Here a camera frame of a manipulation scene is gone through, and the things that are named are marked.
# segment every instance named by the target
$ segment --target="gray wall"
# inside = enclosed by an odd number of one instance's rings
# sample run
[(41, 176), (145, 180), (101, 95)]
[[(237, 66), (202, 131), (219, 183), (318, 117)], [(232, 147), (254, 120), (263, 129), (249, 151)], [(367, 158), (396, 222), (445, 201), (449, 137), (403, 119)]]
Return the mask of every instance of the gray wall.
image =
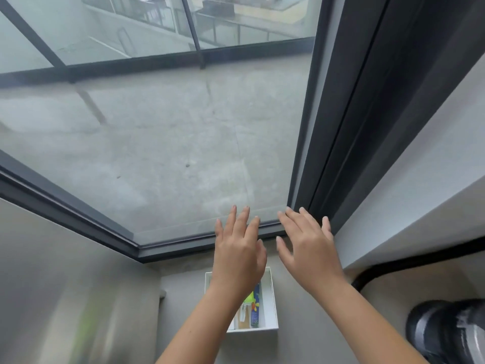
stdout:
[(485, 56), (336, 235), (344, 267), (484, 235)]
[(0, 200), (0, 362), (152, 364), (159, 274)]
[[(284, 268), (274, 241), (265, 244), (273, 275), (279, 330), (227, 335), (216, 363), (357, 363), (328, 315)], [(157, 355), (163, 352), (202, 298), (204, 274), (212, 270), (212, 261), (209, 253), (156, 265), (162, 273), (173, 273), (161, 279), (167, 295), (160, 309)]]

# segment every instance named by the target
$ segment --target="dark gray window frame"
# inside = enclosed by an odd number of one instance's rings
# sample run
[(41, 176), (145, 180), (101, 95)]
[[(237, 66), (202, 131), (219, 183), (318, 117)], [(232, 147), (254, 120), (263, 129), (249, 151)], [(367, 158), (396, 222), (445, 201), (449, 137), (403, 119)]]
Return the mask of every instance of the dark gray window frame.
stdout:
[[(52, 57), (4, 2), (0, 11), (10, 12), (10, 21)], [(323, 0), (314, 39), (207, 50), (196, 45), (191, 52), (73, 66), (51, 58), (53, 68), (1, 74), (0, 88), (204, 68), (313, 48), (288, 205), (304, 206), (318, 219), (329, 215), (337, 231), (485, 51), (484, 10), (482, 0)], [(425, 48), (430, 41), (436, 42), (432, 53)], [(380, 120), (369, 119), (375, 116)], [(142, 263), (214, 247), (213, 232), (136, 245), (128, 230), (4, 153), (0, 197)], [(277, 221), (260, 226), (263, 239), (283, 234)]]

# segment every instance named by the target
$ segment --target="open box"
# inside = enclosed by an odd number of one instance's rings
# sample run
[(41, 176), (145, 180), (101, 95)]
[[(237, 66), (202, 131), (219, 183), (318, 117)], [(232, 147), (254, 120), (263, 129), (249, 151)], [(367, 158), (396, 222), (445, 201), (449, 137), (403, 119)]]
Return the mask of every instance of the open box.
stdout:
[[(205, 291), (209, 288), (212, 272), (206, 272)], [(275, 291), (273, 290), (273, 278), (271, 277), (270, 267), (266, 267), (259, 291), (259, 327), (238, 329), (234, 324), (235, 319), (229, 326), (227, 333), (231, 332), (252, 332), (263, 330), (277, 330), (278, 316), (276, 315)]]

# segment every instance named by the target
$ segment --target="window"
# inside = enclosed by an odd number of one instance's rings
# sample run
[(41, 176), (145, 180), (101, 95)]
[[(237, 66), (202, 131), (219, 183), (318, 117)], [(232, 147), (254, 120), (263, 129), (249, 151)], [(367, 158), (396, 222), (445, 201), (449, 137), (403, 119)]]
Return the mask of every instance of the window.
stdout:
[(338, 230), (485, 50), (440, 2), (0, 0), (0, 196), (142, 262), (213, 247), (232, 204)]

